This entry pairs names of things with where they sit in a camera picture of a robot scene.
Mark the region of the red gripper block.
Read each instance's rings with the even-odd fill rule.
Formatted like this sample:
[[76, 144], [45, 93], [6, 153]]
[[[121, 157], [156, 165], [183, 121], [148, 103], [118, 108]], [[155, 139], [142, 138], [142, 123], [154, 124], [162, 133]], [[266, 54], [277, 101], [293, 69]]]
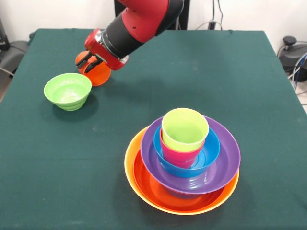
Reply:
[[84, 70], [85, 73], [90, 72], [102, 62], [104, 62], [112, 70], [118, 70], [122, 68], [129, 60], [128, 55], [123, 58], [119, 58], [109, 51], [104, 43], [103, 30], [100, 30], [99, 28], [94, 29], [88, 35], [84, 46], [88, 51], [82, 51], [76, 56], [76, 67], [81, 69], [89, 61]]

